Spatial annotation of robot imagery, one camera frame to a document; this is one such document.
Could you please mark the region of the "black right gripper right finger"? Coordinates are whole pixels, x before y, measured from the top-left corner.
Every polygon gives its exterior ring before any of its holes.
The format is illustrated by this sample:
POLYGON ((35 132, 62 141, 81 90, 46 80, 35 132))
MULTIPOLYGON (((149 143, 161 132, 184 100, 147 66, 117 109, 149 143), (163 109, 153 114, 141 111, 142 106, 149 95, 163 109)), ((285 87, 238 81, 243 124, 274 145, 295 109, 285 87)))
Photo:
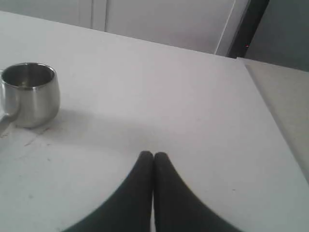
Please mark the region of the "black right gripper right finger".
POLYGON ((154 223, 157 232, 238 232, 184 183, 168 155, 154 156, 154 223))

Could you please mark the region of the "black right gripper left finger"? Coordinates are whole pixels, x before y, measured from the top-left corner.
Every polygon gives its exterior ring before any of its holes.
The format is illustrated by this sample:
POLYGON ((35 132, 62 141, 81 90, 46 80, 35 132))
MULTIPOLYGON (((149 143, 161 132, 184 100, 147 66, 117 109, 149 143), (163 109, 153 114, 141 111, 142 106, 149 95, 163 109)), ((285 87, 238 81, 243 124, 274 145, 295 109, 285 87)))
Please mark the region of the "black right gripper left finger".
POLYGON ((142 151, 118 189, 90 215, 66 232, 149 232, 154 156, 142 151))

